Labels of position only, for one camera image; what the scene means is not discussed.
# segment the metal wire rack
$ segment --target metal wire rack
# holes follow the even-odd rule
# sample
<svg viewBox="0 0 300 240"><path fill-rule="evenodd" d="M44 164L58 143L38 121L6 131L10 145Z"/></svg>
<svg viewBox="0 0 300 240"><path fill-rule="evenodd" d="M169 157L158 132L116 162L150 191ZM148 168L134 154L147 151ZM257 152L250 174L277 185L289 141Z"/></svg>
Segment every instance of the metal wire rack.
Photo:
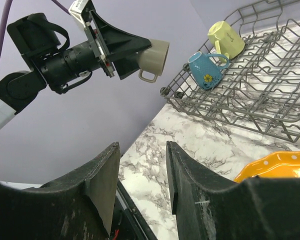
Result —
<svg viewBox="0 0 300 240"><path fill-rule="evenodd" d="M300 138L300 21L281 25L280 19L296 2L262 0L237 9L225 21L245 41L245 49L231 60L220 84L203 90L185 64L161 95L188 115L295 143ZM199 50L214 52L208 40Z"/></svg>

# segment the flower pattern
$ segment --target flower pattern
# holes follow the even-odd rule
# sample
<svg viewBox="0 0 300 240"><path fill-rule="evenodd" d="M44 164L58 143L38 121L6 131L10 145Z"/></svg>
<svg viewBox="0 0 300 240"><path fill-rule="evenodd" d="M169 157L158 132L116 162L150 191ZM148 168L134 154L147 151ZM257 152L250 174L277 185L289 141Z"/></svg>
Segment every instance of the flower pattern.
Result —
<svg viewBox="0 0 300 240"><path fill-rule="evenodd" d="M204 81L207 83L211 83L212 80L214 79L212 76L210 76L209 74L206 74L204 77Z"/></svg>

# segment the marble countertop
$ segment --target marble countertop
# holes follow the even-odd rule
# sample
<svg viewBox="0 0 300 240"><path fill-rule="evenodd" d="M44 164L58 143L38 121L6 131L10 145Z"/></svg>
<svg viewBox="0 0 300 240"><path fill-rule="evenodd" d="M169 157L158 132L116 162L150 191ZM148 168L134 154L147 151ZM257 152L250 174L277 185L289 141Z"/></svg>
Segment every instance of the marble countertop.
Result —
<svg viewBox="0 0 300 240"><path fill-rule="evenodd" d="M276 151L300 151L296 143L216 121L203 121L166 104L124 154L119 179L159 240L177 240L171 213L166 141L177 142L192 158L233 180L242 168Z"/></svg>

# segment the purple cable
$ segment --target purple cable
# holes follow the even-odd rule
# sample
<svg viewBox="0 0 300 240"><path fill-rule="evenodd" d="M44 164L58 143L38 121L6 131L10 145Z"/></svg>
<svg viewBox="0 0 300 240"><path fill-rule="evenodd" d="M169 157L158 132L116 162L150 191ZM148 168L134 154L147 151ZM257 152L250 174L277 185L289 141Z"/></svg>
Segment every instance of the purple cable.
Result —
<svg viewBox="0 0 300 240"><path fill-rule="evenodd" d="M8 16L9 16L9 11L12 5L13 0L5 0L5 4L3 7L3 12L2 12L2 17L1 17L1 22L0 22L0 58L1 58L1 53L2 53L2 47L4 45L4 39L5 39L5 33L6 33L6 27L7 27L7 22L8 22ZM63 5L61 5L60 2L57 0L51 0L54 2L59 8L61 8L63 11L65 11L67 14L70 15L68 12L68 9L66 9Z"/></svg>
<svg viewBox="0 0 300 240"><path fill-rule="evenodd" d="M59 8L61 8L65 13L69 14L68 9L66 9L60 2L58 2L57 0L51 0L52 2L54 2Z"/></svg>

